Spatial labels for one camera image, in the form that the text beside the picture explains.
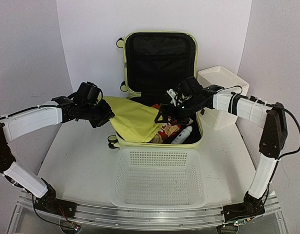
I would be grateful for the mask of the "yellow cloth garment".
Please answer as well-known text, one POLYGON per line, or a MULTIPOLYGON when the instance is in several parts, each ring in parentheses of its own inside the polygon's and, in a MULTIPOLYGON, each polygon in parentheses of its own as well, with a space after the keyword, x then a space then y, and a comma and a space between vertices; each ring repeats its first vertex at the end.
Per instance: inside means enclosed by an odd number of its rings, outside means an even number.
POLYGON ((155 123, 158 109, 123 97, 104 96, 115 114, 110 119, 115 131, 126 141, 147 143, 159 132, 163 124, 155 123))

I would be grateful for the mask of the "pale green hard-shell suitcase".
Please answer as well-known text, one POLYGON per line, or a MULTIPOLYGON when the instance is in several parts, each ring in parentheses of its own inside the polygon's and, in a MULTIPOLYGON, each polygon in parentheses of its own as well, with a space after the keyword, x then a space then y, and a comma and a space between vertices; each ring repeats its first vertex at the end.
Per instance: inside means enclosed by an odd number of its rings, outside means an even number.
POLYGON ((167 90, 197 73, 198 43, 183 32, 134 32, 117 41, 123 49, 123 92, 146 106, 166 104, 167 90))

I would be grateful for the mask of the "white perforated plastic basket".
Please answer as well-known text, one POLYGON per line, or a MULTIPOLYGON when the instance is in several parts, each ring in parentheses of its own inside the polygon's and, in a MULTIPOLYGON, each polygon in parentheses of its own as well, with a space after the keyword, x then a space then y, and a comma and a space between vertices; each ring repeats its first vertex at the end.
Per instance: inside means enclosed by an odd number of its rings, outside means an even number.
POLYGON ((193 149, 124 148, 116 155, 111 203, 130 209, 195 209, 206 204, 206 179, 193 149))

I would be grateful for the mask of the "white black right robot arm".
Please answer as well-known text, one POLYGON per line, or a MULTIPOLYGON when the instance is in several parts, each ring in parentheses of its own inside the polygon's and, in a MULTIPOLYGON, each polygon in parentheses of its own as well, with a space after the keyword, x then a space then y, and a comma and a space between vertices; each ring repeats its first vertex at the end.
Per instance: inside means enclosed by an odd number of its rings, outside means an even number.
POLYGON ((212 109, 248 120, 262 128, 259 142, 260 160, 250 188, 245 193, 242 203, 223 206, 221 214, 225 224, 234 225, 264 214, 270 185, 280 160, 300 151, 299 144, 296 150, 283 153, 288 137, 286 115, 293 119, 300 136, 300 124, 296 117, 279 102, 269 104, 257 97, 237 93, 233 87, 181 87, 176 91, 167 91, 167 95, 169 103, 159 106, 155 123, 186 124, 189 117, 196 112, 212 109))

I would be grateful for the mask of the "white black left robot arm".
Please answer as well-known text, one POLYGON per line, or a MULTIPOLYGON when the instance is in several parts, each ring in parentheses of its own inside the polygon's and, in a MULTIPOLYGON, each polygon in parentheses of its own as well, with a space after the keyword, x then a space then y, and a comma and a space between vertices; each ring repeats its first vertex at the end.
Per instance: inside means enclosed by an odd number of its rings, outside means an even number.
POLYGON ((0 174, 32 194, 34 204, 49 213, 59 211, 55 189, 36 175, 59 127, 86 120, 97 128, 114 116, 103 98, 81 103, 65 96, 0 116, 0 174))

